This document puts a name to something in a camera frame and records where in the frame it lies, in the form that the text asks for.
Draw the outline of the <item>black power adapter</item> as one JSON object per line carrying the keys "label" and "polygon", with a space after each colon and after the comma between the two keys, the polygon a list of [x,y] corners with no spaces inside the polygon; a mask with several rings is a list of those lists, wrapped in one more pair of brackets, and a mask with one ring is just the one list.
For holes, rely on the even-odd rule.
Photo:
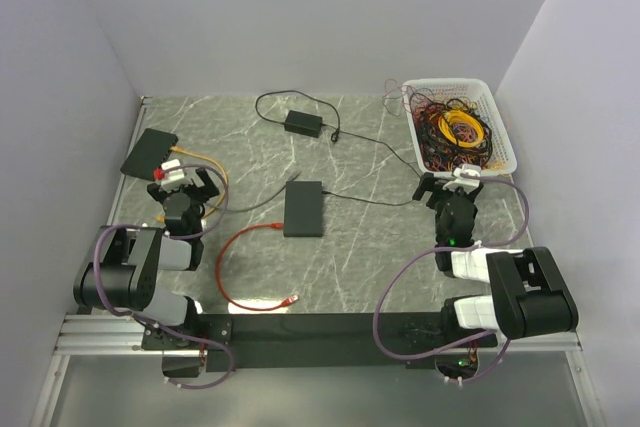
{"label": "black power adapter", "polygon": [[318,138],[323,127],[320,116],[290,110],[284,121],[284,130],[307,137]]}

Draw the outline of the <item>black box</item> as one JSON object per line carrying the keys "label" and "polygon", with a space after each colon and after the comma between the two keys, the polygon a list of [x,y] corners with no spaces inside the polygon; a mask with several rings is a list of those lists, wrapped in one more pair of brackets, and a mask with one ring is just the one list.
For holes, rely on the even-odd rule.
{"label": "black box", "polygon": [[288,238],[322,237],[323,202],[321,181],[288,181],[283,235]]}

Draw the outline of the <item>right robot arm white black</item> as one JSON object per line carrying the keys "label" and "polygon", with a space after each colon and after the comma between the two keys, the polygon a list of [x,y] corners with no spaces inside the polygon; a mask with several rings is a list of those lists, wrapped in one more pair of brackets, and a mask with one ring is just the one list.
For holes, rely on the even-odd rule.
{"label": "right robot arm white black", "polygon": [[[473,238],[476,198],[487,184],[508,186],[521,200],[523,223],[506,241]],[[502,177],[484,177],[474,167],[461,167],[449,179],[422,174],[412,199],[419,201],[425,193],[430,194],[426,207],[434,211],[437,268],[451,278],[490,288],[488,295],[452,302],[453,313],[439,324],[445,342],[461,346],[475,330],[499,331],[509,340],[575,331],[578,308],[550,250],[511,247],[529,222],[529,203],[521,188]]]}

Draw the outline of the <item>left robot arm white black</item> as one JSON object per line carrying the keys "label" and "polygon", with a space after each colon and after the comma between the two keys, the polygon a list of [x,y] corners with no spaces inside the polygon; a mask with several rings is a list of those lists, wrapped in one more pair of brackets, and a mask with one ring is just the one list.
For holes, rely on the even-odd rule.
{"label": "left robot arm white black", "polygon": [[190,167],[197,182],[182,180],[164,186],[170,174],[184,171],[176,165],[157,169],[156,180],[148,186],[149,195],[163,208],[165,225],[100,227],[73,286],[79,306],[166,326],[167,339],[180,349],[200,339],[196,302],[159,287],[158,273],[197,269],[204,252],[202,237],[216,227],[202,224],[205,204],[228,192],[228,182],[216,169],[198,164]]}

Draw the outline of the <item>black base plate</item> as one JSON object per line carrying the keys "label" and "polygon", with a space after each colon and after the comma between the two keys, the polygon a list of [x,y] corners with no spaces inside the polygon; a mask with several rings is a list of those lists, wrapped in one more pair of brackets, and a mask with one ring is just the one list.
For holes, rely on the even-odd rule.
{"label": "black base plate", "polygon": [[[239,368],[385,366],[395,362],[376,346],[371,313],[202,314],[194,335],[230,348]],[[444,346],[473,331],[449,325],[444,312],[383,313],[379,336],[405,355]]]}

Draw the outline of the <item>black network switch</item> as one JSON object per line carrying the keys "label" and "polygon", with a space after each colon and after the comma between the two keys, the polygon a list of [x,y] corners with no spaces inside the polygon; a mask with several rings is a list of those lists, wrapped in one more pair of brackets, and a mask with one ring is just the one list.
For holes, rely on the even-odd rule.
{"label": "black network switch", "polygon": [[125,176],[154,181],[154,172],[167,161],[178,141],[174,133],[146,128],[125,158],[120,172]]}

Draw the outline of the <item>aluminium rail frame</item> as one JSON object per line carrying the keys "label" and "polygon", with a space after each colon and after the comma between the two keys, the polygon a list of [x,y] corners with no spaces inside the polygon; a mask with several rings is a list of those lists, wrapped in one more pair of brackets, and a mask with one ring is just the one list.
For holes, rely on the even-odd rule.
{"label": "aluminium rail frame", "polygon": [[127,317],[66,315],[54,353],[66,356],[132,355],[142,351],[144,328]]}

